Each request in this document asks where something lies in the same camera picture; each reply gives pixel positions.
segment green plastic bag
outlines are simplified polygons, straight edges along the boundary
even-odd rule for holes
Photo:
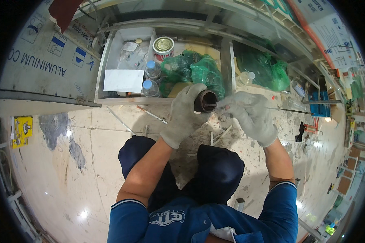
[[[194,84],[205,84],[208,89],[216,93],[218,100],[223,100],[225,93],[223,77],[216,66],[215,60],[210,55],[206,54],[200,61],[192,64],[191,70]]]
[[[243,50],[237,54],[237,66],[241,72],[254,72],[253,84],[273,91],[282,91],[289,87],[287,63],[277,60],[267,52],[244,46]]]
[[[356,76],[353,78],[353,80],[353,83],[350,84],[351,95],[352,100],[356,100],[358,98],[362,98],[364,96],[364,93],[362,91],[361,77]]]
[[[181,55],[165,58],[161,63],[161,71],[165,76],[160,84],[163,97],[167,97],[174,85],[179,82],[203,83],[213,90],[218,99],[224,98],[223,77],[210,55],[185,50]]]

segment bottle cap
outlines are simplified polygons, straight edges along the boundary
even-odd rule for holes
[[[249,78],[254,79],[255,78],[255,73],[253,73],[252,71],[249,72]]]
[[[156,63],[154,61],[148,61],[147,64],[146,64],[146,66],[148,68],[154,68],[156,66]]]
[[[151,86],[153,86],[153,83],[151,82],[151,80],[149,79],[146,79],[144,82],[143,82],[143,88],[149,90],[151,88]]]

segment small package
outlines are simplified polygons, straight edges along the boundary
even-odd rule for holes
[[[12,148],[19,148],[28,144],[28,138],[33,135],[33,117],[12,117],[11,136]]]

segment person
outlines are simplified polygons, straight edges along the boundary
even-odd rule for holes
[[[269,193],[258,219],[227,206],[244,171],[238,154],[200,145],[197,172],[179,190],[168,159],[173,149],[208,121],[193,104],[204,84],[185,87],[172,102],[170,120],[156,141],[133,136],[119,151],[125,178],[111,206],[108,243],[295,242],[297,190],[292,161],[277,138],[262,95],[238,92],[218,102],[246,135],[263,147]]]

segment hand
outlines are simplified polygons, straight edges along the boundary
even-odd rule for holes
[[[170,119],[164,130],[160,132],[164,141],[172,148],[179,148],[180,143],[208,121],[210,114],[195,114],[193,103],[197,95],[206,90],[204,84],[185,87],[172,102]]]
[[[240,91],[219,101],[218,108],[224,107],[224,112],[238,120],[248,137],[266,148],[277,138],[277,127],[272,123],[267,103],[263,95]]]

